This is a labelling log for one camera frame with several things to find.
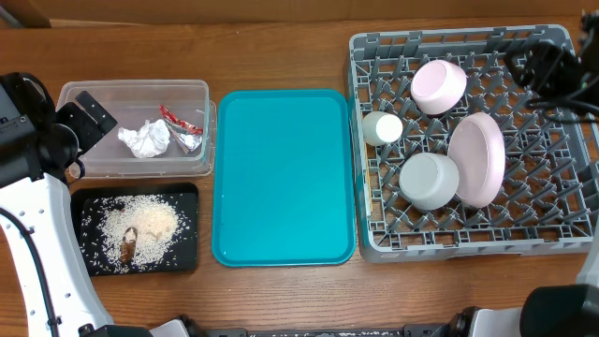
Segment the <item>white napkin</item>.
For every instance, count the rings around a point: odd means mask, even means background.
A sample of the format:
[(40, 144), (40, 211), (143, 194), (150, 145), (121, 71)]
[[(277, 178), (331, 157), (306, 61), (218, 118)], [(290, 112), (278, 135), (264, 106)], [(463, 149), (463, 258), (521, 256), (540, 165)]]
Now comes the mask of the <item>white napkin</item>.
[(117, 133), (118, 139), (125, 143), (136, 158), (151, 158), (163, 154), (170, 143), (169, 135), (163, 120), (153, 123), (146, 120), (139, 130), (120, 127)]

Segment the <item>red foil wrapper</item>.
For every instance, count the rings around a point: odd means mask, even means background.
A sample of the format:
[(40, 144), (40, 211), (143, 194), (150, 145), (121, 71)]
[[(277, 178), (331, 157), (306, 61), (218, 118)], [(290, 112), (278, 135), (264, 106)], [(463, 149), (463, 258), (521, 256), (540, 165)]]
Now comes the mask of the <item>red foil wrapper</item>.
[(185, 154), (195, 151), (202, 143), (203, 128), (178, 118), (164, 105), (159, 106), (162, 119)]

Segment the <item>large pink plate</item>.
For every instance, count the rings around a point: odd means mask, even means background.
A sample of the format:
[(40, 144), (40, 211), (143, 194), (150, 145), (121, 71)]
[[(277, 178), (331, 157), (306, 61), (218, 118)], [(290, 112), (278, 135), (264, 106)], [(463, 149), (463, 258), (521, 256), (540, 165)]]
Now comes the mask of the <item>large pink plate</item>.
[(506, 161), (495, 120), (484, 112), (463, 118), (450, 137), (447, 155), (458, 168), (460, 200), (476, 208), (491, 204), (502, 186)]

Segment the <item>grey bowl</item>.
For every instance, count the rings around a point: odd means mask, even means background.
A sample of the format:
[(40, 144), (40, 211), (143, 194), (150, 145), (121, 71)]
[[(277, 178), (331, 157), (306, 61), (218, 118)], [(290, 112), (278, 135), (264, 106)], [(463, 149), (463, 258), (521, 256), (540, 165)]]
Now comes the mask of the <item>grey bowl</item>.
[(431, 211), (455, 197), (460, 182), (456, 164), (446, 155), (412, 155), (401, 167), (399, 187), (416, 208)]

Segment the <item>cream paper cup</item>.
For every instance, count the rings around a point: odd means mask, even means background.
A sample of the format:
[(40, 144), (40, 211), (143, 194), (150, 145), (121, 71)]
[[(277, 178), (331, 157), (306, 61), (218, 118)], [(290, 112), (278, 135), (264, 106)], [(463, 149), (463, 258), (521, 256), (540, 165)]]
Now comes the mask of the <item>cream paper cup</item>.
[(382, 111), (372, 111), (362, 119), (364, 141), (371, 146), (381, 146), (398, 140), (403, 131), (399, 117)]

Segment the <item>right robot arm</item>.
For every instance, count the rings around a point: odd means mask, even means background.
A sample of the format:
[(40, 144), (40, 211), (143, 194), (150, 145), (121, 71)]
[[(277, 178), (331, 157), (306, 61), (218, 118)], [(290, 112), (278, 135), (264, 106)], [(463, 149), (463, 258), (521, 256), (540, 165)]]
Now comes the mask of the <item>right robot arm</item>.
[[(521, 47), (508, 59), (524, 54), (523, 69), (511, 69), (515, 82), (538, 94), (528, 110), (561, 125), (598, 123), (598, 13), (580, 19), (584, 37), (578, 54), (545, 42)], [(521, 307), (503, 310), (467, 307), (433, 333), (434, 336), (596, 336), (598, 334), (598, 236), (594, 235), (576, 282), (541, 286)]]

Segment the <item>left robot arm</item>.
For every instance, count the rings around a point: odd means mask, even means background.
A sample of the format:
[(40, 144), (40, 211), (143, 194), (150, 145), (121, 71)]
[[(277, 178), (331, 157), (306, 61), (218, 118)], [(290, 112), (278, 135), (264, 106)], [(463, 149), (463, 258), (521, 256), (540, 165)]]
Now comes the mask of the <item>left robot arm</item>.
[(85, 267), (66, 169), (116, 120), (90, 95), (57, 109), (31, 74), (1, 78), (1, 228), (21, 285), (31, 336), (191, 336), (179, 316), (154, 329), (119, 326)]

